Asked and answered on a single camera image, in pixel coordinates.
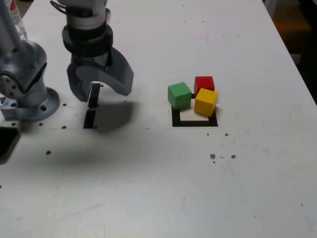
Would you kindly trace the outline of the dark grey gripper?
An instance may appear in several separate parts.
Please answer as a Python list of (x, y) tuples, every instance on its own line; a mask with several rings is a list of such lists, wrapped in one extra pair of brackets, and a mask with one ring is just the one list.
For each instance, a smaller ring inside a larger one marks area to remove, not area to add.
[(129, 95), (134, 72), (126, 58), (112, 47), (108, 53), (96, 57), (72, 54), (67, 76), (74, 96), (81, 102), (87, 102), (93, 81), (108, 85), (120, 95)]

